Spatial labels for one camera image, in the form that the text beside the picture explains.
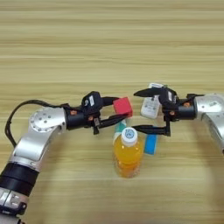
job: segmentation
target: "table surface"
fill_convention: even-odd
[[[163,125],[140,116],[133,96],[160,82],[187,93],[223,92],[224,3],[221,0],[0,1],[0,168],[12,147],[4,136],[21,101],[79,105],[92,90],[128,96],[130,124]],[[12,124],[18,140],[37,107]],[[113,111],[106,108],[104,116]],[[114,128],[67,132],[53,142],[24,220],[60,223],[223,223],[224,161],[200,122],[176,122],[140,174],[119,178]]]

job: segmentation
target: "red block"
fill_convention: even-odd
[[[133,115],[133,110],[128,97],[114,101],[114,108],[118,115],[128,114],[128,117],[132,117]]]

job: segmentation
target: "orange bottle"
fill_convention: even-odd
[[[124,178],[133,178],[140,169],[144,154],[144,141],[133,128],[126,128],[115,140],[115,168]]]

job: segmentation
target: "bottle cap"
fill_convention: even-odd
[[[122,143],[131,147],[137,143],[137,131],[133,128],[126,128],[122,131]]]

